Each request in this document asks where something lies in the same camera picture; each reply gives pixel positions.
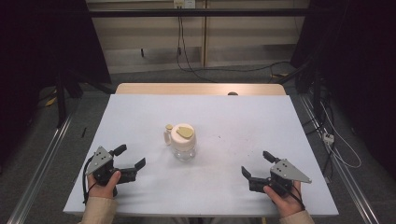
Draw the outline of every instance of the cabinet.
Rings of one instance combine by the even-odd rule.
[[[197,0],[196,8],[307,8],[308,3],[308,0]],[[90,10],[174,7],[169,0],[87,0],[87,4]],[[178,68],[178,18],[92,18],[92,21],[110,74]],[[191,66],[210,67],[288,61],[304,17],[185,17],[182,21]],[[141,49],[146,58],[140,56]]]

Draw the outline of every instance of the metal rail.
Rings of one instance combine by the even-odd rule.
[[[311,110],[311,108],[313,108],[311,101],[307,97],[304,97],[302,95],[300,95],[300,99],[304,105],[304,108],[309,118],[313,120],[315,128],[318,128],[319,127],[318,121],[315,119],[315,114]],[[319,137],[321,137],[322,132],[318,131],[318,135]],[[331,149],[329,146],[326,146],[326,150],[328,151],[328,153],[330,153]],[[336,147],[334,148],[334,152],[341,157]],[[352,198],[352,201],[354,202],[357,209],[361,213],[361,217],[364,220],[364,223],[379,224],[379,220],[375,215],[375,211],[373,207],[370,205],[369,201],[367,200],[366,196],[361,190],[361,187],[359,187],[358,182],[355,180],[352,173],[350,173],[348,167],[339,160],[337,160],[337,158],[335,158],[333,154],[332,154],[332,161],[334,167],[337,169],[339,175],[341,176],[341,179],[343,180],[346,189]]]
[[[332,8],[189,8],[189,9],[91,9],[80,10],[51,10],[36,11],[38,16],[76,16],[92,18],[111,17],[303,17],[330,16],[338,13],[337,7]]]
[[[35,170],[35,174],[30,180],[25,192],[22,194],[20,200],[18,201],[14,211],[11,214],[7,224],[22,224],[35,201],[37,193],[40,191],[41,185],[44,182],[46,174],[55,158],[56,152],[60,147],[62,140],[67,132],[70,125],[73,114],[77,110],[78,105],[74,106],[74,109],[70,112],[69,116],[66,118],[64,124],[55,131],[49,146],[47,147],[46,153],[44,154],[40,164]]]

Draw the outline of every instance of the sleeve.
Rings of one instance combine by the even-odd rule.
[[[90,197],[80,224],[109,224],[116,215],[117,201],[106,198]]]
[[[309,216],[307,211],[301,211],[279,220],[280,224],[314,224],[314,220]]]

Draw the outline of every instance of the black cable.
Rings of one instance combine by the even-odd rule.
[[[308,65],[311,64],[311,61],[307,61],[305,63],[303,63],[300,67],[298,67],[296,70],[294,70],[293,72],[289,73],[287,76],[284,76],[282,78],[280,78],[276,83],[283,85],[286,82],[288,82],[289,80],[291,80],[292,78],[296,77],[297,75],[299,75],[300,73],[302,73],[307,67],[309,67]]]
[[[303,210],[303,211],[305,210],[305,205],[303,204],[303,198],[300,198],[300,199],[299,199],[297,196],[295,196],[293,193],[291,193],[290,190],[285,189],[281,184],[277,183],[276,181],[271,181],[271,183],[272,183],[272,184],[275,183],[275,184],[276,184],[278,187],[280,187],[282,190],[286,191],[286,192],[291,196],[291,198],[293,198],[295,201],[297,201],[297,203],[300,204],[302,210]]]
[[[305,125],[309,124],[309,123],[312,122],[313,120],[315,120],[315,118],[313,118],[313,119],[311,119],[311,120],[308,120],[308,121],[302,123],[301,126],[304,127]]]
[[[270,80],[268,80],[267,83],[271,83],[272,78],[273,78],[273,76],[274,76],[274,72],[273,72],[273,70],[272,70],[272,65],[270,65],[270,73],[271,73],[271,77],[270,77]]]
[[[190,69],[182,68],[180,66],[180,62],[178,60],[178,55],[180,53],[180,38],[182,39],[182,42],[183,42],[184,55],[185,55],[185,58],[186,58],[186,61],[187,61],[187,65],[189,66]],[[189,62],[189,58],[187,56],[187,51],[186,51],[186,44],[185,44],[185,40],[184,40],[183,20],[182,20],[181,17],[178,18],[177,65],[180,68],[180,70],[185,71],[185,72],[193,72],[195,74],[195,76],[198,77],[198,78],[201,78],[201,79],[204,79],[204,80],[210,81],[210,82],[215,82],[213,80],[198,76],[195,72],[199,72],[199,71],[226,71],[226,72],[242,72],[243,73],[243,72],[260,71],[260,70],[263,70],[263,69],[266,69],[266,68],[270,68],[271,69],[271,79],[270,79],[270,81],[268,81],[268,83],[270,83],[272,78],[273,78],[273,75],[274,75],[273,71],[272,71],[272,67],[274,65],[281,64],[281,63],[290,63],[290,62],[286,62],[286,61],[277,62],[277,63],[272,63],[270,65],[266,65],[264,67],[253,68],[253,69],[227,69],[227,68],[199,68],[199,69],[192,69],[191,65],[190,65],[190,62]]]
[[[329,118],[326,117],[326,119],[329,119],[329,122],[332,124],[331,127],[330,127],[330,134],[334,137],[334,141],[332,142],[332,145],[331,145],[332,150],[329,152],[329,151],[327,150],[327,148],[326,148],[326,144],[324,143],[324,141],[323,141],[323,139],[322,139],[322,144],[323,144],[324,149],[326,150],[326,152],[327,152],[327,154],[328,154],[328,155],[327,155],[326,162],[325,162],[325,164],[324,164],[324,166],[323,166],[323,168],[322,168],[322,174],[325,175],[325,172],[326,172],[326,170],[327,170],[327,166],[328,166],[328,164],[330,163],[330,166],[331,166],[330,178],[332,178],[332,174],[333,174],[332,153],[333,153],[334,147],[335,147],[334,129],[333,129],[333,127],[332,127],[332,126],[334,126],[334,113],[333,113],[333,111],[332,111],[332,106],[331,106],[331,95],[330,95],[330,93],[329,93],[327,96],[328,96],[327,98],[320,97],[320,100],[322,101],[323,106],[325,107],[325,109],[326,109],[326,110],[327,110],[327,109],[330,110],[331,116],[330,116]]]
[[[318,127],[317,127],[316,129],[314,129],[314,130],[308,132],[308,133],[305,133],[305,135],[309,135],[309,134],[311,134],[311,133],[315,133],[316,131],[320,130],[320,129],[323,127],[323,125],[324,125],[324,123],[325,123],[325,120],[326,120],[326,119],[321,119],[321,120],[320,120],[320,124],[318,125]]]
[[[189,66],[190,70],[186,70],[186,69],[182,68],[180,66],[179,61],[178,61],[178,50],[180,49],[180,35],[181,35],[181,38],[182,38],[182,41],[183,41],[184,56],[186,58],[187,65]],[[198,77],[200,79],[203,79],[203,80],[206,80],[206,81],[209,81],[209,82],[213,82],[213,83],[217,83],[216,81],[210,80],[208,78],[198,76],[198,74],[196,74],[195,71],[191,68],[190,62],[189,62],[189,58],[187,57],[186,43],[184,41],[183,19],[181,17],[178,18],[177,65],[182,71],[192,72],[196,77]]]
[[[97,184],[97,183],[95,182],[95,183],[92,184],[92,186],[90,186],[90,188],[88,189],[88,194],[90,194],[91,189],[92,189],[93,187],[95,187],[96,184]]]
[[[83,172],[82,172],[82,195],[84,196],[84,202],[83,203],[85,203],[85,204],[88,201],[88,193],[89,193],[89,192],[87,192],[87,186],[86,186],[86,183],[85,183],[85,173],[87,172],[88,165],[90,164],[92,159],[93,159],[93,156],[91,156],[87,160],[87,162],[85,162],[84,169],[83,169]]]

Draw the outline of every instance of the wire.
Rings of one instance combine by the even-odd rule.
[[[93,156],[91,156],[91,157],[87,160],[87,162],[85,162],[84,169],[83,169],[83,172],[82,172],[82,195],[84,196],[84,202],[83,202],[83,203],[87,203],[87,201],[88,201],[88,193],[89,193],[89,192],[87,192],[87,187],[86,187],[86,183],[85,183],[85,173],[87,172],[88,165],[90,164],[90,162],[92,161],[92,159],[93,159]]]
[[[92,184],[92,186],[90,186],[90,188],[88,189],[88,194],[90,194],[90,190],[91,190],[93,187],[95,187],[96,184],[97,184],[97,183],[95,182],[95,183]]]
[[[291,198],[293,198],[295,201],[297,201],[297,203],[300,204],[302,210],[305,210],[305,205],[303,204],[303,198],[301,198],[301,193],[300,193],[299,190],[296,189],[296,190],[297,190],[297,193],[300,195],[300,198],[298,198],[298,197],[295,196],[293,193],[291,193],[290,190],[285,189],[281,184],[277,183],[276,181],[271,181],[271,183],[272,183],[272,184],[276,184],[276,185],[277,185],[278,187],[280,187],[282,190],[286,191],[286,192],[291,196]]]
[[[330,133],[332,135],[334,135],[334,128],[333,128],[333,126],[334,126],[334,113],[332,112],[332,107],[330,106],[330,102],[328,103],[327,107],[330,109],[330,112],[332,113],[332,119],[329,119],[329,122],[330,122],[330,124],[332,126],[332,128],[330,130]]]
[[[187,65],[189,66],[190,70],[186,70],[186,69],[182,68],[180,66],[179,61],[178,61],[178,54],[179,54],[179,49],[180,49],[180,36],[181,36],[182,41],[183,41],[184,56],[186,57]],[[213,83],[217,83],[216,81],[213,81],[211,79],[198,76],[198,74],[196,74],[195,71],[191,68],[190,62],[189,62],[189,58],[187,57],[186,43],[184,41],[183,19],[181,17],[178,17],[177,65],[178,65],[178,67],[181,70],[186,71],[186,72],[192,72],[196,77],[198,77],[200,79],[203,79],[203,80],[206,80],[206,81],[209,81],[209,82],[213,82]]]
[[[322,141],[322,144],[323,144],[324,148],[326,149],[326,145],[325,145],[324,141]],[[324,166],[323,166],[323,169],[322,169],[322,174],[323,174],[323,176],[324,176],[324,174],[325,174],[325,172],[326,172],[326,169],[327,169],[327,165],[330,163],[330,166],[331,166],[331,170],[330,170],[330,179],[332,179],[332,173],[333,173],[333,169],[332,169],[332,152],[333,152],[333,150],[334,150],[334,146],[335,146],[335,142],[332,143],[332,150],[331,150],[330,152],[328,152],[328,151],[326,150],[326,152],[327,152],[327,159],[326,159],[326,162],[325,162],[325,164],[324,164]]]
[[[358,160],[359,160],[359,165],[351,165],[351,164],[345,162],[345,161],[341,158],[340,155],[338,155],[337,153],[334,152],[334,149],[330,146],[330,144],[327,143],[327,145],[329,146],[329,150],[333,153],[334,157],[337,158],[339,161],[341,161],[344,165],[349,166],[349,167],[351,167],[351,168],[359,168],[359,167],[361,167],[361,158],[359,157],[358,153],[356,153],[356,151],[353,149],[353,147],[341,136],[341,134],[340,134],[339,132],[337,132],[337,130],[335,130],[335,128],[334,128],[334,126],[332,125],[332,122],[331,122],[331,120],[330,120],[329,114],[327,113],[327,111],[326,111],[326,109],[325,109],[323,103],[320,102],[320,104],[321,104],[321,106],[322,106],[323,109],[324,109],[324,112],[325,112],[325,114],[326,114],[326,117],[327,117],[327,119],[329,120],[330,125],[332,126],[332,129],[333,129],[334,132],[341,138],[341,140],[343,140],[343,141],[346,143],[346,145],[352,150],[352,152],[355,154],[356,158],[358,158]]]
[[[318,127],[317,127],[316,129],[314,129],[314,130],[308,132],[308,133],[305,133],[305,135],[309,135],[309,134],[311,134],[311,133],[315,133],[316,131],[321,130],[321,128],[323,127],[325,121],[326,121],[326,119],[320,119],[320,124],[318,125]]]
[[[179,54],[180,54],[180,38],[181,38],[182,43],[183,43],[184,56],[186,58],[187,65],[189,66],[189,69],[182,68],[181,65],[180,65],[180,62],[178,60],[178,57],[179,57]],[[270,65],[266,65],[266,66],[263,66],[263,67],[252,68],[252,69],[227,69],[227,68],[198,68],[198,69],[193,69],[193,68],[191,68],[190,61],[189,61],[189,58],[187,56],[186,44],[185,44],[185,40],[184,40],[183,19],[181,17],[178,17],[177,65],[180,68],[180,70],[182,70],[182,71],[193,72],[194,75],[196,77],[198,77],[198,78],[201,78],[201,79],[204,79],[204,80],[210,81],[210,82],[216,82],[216,81],[210,80],[208,78],[198,76],[198,74],[196,74],[195,72],[199,72],[199,71],[226,71],[226,72],[242,72],[242,73],[244,73],[244,72],[255,72],[255,71],[260,71],[260,70],[263,70],[263,69],[266,69],[266,68],[270,68],[271,76],[270,76],[270,80],[268,81],[268,83],[270,83],[272,78],[273,78],[273,76],[274,76],[272,67],[274,65],[281,64],[281,63],[290,63],[290,62],[286,62],[286,61],[277,62],[277,63],[272,63]]]
[[[314,120],[315,120],[315,119],[308,120],[308,121],[302,123],[301,126],[304,127],[305,125],[309,124],[310,122],[312,122],[312,121],[314,121]]]

